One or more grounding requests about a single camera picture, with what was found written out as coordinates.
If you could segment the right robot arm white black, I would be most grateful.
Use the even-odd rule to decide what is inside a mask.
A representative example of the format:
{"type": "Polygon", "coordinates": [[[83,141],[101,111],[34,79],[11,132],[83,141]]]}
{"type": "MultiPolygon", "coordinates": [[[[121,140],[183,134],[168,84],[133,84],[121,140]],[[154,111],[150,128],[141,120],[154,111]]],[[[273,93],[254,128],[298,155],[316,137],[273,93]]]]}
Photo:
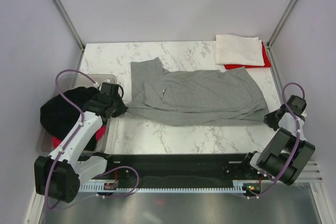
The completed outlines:
{"type": "Polygon", "coordinates": [[[303,134],[305,99],[291,95],[286,104],[264,116],[264,123],[276,133],[260,153],[254,151],[245,156],[240,166],[241,174],[248,179],[260,171],[291,185],[301,174],[316,147],[303,134]]]}

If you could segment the grey t shirt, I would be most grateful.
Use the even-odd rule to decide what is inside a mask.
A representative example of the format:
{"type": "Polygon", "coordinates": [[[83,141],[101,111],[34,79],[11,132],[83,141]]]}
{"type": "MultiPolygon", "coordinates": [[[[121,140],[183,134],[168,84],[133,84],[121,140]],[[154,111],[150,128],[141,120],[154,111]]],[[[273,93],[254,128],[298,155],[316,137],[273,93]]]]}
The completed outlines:
{"type": "Polygon", "coordinates": [[[264,95],[238,68],[170,72],[159,58],[131,63],[129,112],[172,126],[225,126],[262,122],[269,113],[264,95]]]}

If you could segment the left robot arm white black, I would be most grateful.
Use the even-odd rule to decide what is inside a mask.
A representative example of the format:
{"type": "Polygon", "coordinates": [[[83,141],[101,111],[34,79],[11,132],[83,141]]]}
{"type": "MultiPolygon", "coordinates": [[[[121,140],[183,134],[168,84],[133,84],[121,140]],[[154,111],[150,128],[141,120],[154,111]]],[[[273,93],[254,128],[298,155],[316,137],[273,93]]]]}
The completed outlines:
{"type": "Polygon", "coordinates": [[[101,89],[82,107],[75,105],[65,95],[62,98],[79,111],[72,129],[47,157],[39,156],[34,163],[36,193],[70,203],[81,184],[102,176],[111,178],[115,165],[104,157],[93,156],[78,164],[77,160],[94,134],[107,123],[127,111],[122,101],[123,88],[104,82],[101,89]]]}

